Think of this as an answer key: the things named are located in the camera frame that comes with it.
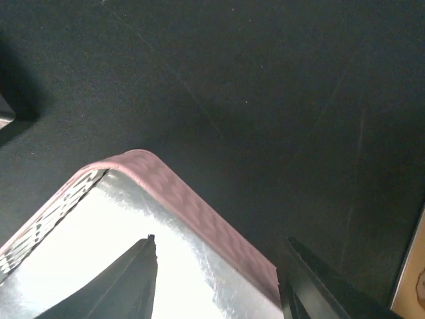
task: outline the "black table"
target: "black table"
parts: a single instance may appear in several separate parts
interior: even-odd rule
[[[272,261],[293,235],[388,302],[425,190],[425,8],[369,2],[3,2],[3,95],[37,120],[0,131],[1,243],[145,148]]]

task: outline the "pink textured strip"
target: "pink textured strip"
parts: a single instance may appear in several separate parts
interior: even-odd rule
[[[93,169],[105,168],[120,171],[132,178],[272,302],[280,303],[275,266],[157,156],[145,150],[129,151],[80,169],[0,248],[0,255],[79,178]]]

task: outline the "dark tabletop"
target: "dark tabletop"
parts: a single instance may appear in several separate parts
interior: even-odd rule
[[[2,1],[25,121],[0,131],[0,244],[145,148],[272,261],[295,236],[388,302],[425,190],[425,7],[347,2]]]

